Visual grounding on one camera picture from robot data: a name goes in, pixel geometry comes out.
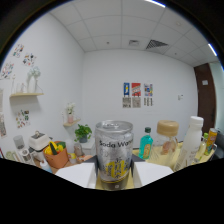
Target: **ceiling vent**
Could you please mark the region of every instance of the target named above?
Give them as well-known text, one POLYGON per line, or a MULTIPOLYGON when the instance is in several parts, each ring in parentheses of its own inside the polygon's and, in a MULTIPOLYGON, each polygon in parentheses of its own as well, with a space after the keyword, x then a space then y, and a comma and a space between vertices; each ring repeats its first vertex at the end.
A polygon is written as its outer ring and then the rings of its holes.
POLYGON ((158 54, 165 54, 169 48, 169 44, 165 44, 157 40, 150 40, 148 46, 146 47, 146 50, 158 54))
POLYGON ((139 41, 138 40, 130 40, 129 46, 139 46, 139 41))

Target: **basket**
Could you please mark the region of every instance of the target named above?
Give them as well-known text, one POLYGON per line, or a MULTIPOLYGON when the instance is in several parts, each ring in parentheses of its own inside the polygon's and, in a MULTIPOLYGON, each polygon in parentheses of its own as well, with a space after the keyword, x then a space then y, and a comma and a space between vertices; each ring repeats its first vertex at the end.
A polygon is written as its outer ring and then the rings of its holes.
POLYGON ((65 166, 65 164, 68 162, 68 154, 67 154, 66 148, 64 148, 63 151, 57 155, 48 155, 48 154, 45 154, 44 152, 43 152, 43 154, 44 154, 47 162, 49 163, 49 165, 56 169, 63 168, 65 166))

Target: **green plant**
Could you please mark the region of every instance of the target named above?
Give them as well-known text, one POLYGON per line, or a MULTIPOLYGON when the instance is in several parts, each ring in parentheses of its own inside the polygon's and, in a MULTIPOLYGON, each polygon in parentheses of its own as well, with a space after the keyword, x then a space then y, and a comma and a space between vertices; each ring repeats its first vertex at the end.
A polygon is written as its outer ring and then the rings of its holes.
POLYGON ((87 135, 87 138, 90 139, 92 133, 90 127, 87 124, 85 126, 78 124, 78 126, 79 128, 75 130, 76 139, 74 141, 77 142, 80 138, 84 137, 85 135, 87 135))

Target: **potted plant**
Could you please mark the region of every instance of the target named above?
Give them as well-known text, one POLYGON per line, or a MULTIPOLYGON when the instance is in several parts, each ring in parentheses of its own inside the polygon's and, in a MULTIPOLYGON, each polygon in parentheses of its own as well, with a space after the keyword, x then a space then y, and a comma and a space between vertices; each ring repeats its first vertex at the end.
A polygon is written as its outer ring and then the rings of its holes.
POLYGON ((92 130, 87 124, 85 126, 78 124, 78 126, 79 128, 75 130, 76 139, 74 141, 85 143, 87 142, 87 139, 90 139, 92 130))

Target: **small vase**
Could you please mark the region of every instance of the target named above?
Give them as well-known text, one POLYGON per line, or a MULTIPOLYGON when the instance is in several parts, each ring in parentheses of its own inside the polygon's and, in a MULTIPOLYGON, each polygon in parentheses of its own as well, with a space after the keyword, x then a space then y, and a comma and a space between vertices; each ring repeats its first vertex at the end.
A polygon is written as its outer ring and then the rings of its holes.
POLYGON ((72 123, 73 121, 73 114, 68 114, 68 123, 72 123))
POLYGON ((35 93, 36 92, 36 79, 34 76, 30 77, 30 81, 28 83, 28 93, 35 93))

